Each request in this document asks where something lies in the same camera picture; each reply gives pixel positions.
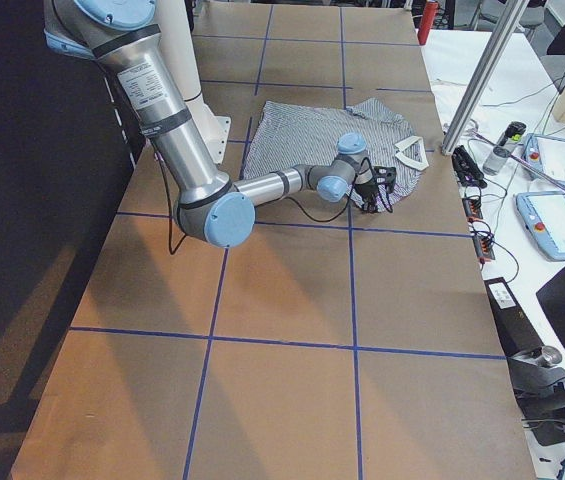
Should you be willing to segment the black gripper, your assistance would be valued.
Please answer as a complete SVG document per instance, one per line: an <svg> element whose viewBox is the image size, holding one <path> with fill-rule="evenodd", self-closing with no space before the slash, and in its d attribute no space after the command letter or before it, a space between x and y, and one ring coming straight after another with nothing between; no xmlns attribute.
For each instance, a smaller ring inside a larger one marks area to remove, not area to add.
<svg viewBox="0 0 565 480"><path fill-rule="evenodd" d="M391 206L390 194L394 191L396 168L371 166L367 169L370 177L363 183L356 183L354 190L362 200L365 213L376 213L377 206Z"/></svg>

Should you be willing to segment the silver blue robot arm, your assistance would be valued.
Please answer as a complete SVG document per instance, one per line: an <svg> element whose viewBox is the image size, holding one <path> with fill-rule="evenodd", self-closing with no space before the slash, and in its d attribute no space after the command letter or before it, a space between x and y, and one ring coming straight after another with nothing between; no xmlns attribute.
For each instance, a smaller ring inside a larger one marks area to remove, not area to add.
<svg viewBox="0 0 565 480"><path fill-rule="evenodd" d="M198 129L193 101L180 92L200 85L182 1L47 1L44 16L51 50L96 62L121 86L162 171L178 185L169 214L189 237L234 247L251 234L261 204L302 190L328 202L350 191L369 199L384 181L387 168L373 166L364 138L348 133L327 166L300 164L232 182Z"/></svg>

